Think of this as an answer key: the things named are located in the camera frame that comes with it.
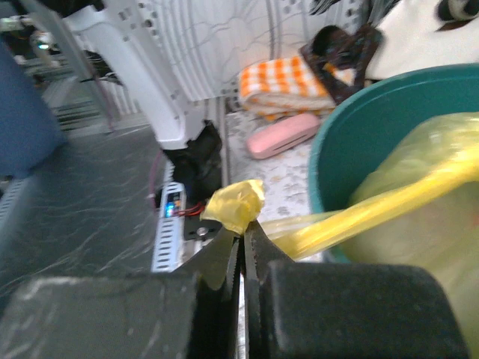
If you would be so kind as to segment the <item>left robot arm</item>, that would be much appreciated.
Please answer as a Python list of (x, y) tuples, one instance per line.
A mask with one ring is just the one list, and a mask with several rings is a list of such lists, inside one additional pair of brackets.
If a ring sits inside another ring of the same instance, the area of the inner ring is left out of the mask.
[(193, 105), (171, 65), (154, 43), (137, 1), (66, 1), (64, 17), (98, 50), (139, 104), (173, 179), (193, 200), (222, 185), (222, 140), (211, 120)]

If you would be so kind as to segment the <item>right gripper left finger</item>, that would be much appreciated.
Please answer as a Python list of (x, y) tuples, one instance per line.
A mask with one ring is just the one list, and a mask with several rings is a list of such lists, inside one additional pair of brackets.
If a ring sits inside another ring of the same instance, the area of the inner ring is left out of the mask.
[(239, 249), (220, 230), (172, 272), (32, 278), (1, 318), (1, 356), (234, 358)]

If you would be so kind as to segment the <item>teal trash bin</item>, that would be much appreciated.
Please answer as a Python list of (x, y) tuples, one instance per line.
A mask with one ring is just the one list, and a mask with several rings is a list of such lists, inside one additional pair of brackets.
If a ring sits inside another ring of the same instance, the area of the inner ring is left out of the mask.
[(431, 117), (478, 111), (478, 65), (416, 70), (382, 80), (340, 104), (312, 144), (308, 193), (314, 212), (345, 208), (393, 149)]

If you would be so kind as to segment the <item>yellow trash bag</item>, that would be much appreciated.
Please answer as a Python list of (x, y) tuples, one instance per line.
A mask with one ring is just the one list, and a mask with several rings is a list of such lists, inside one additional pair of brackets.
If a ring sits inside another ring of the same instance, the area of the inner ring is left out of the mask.
[(263, 224), (295, 260), (338, 245), (357, 263), (419, 266), (444, 288), (478, 356), (478, 114), (416, 126), (346, 209)]

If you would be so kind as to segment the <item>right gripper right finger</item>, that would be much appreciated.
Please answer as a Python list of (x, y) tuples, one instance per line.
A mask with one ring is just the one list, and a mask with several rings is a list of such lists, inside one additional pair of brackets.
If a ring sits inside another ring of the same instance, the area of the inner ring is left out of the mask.
[(466, 358), (436, 279), (414, 266), (301, 263), (257, 222), (244, 239), (248, 358)]

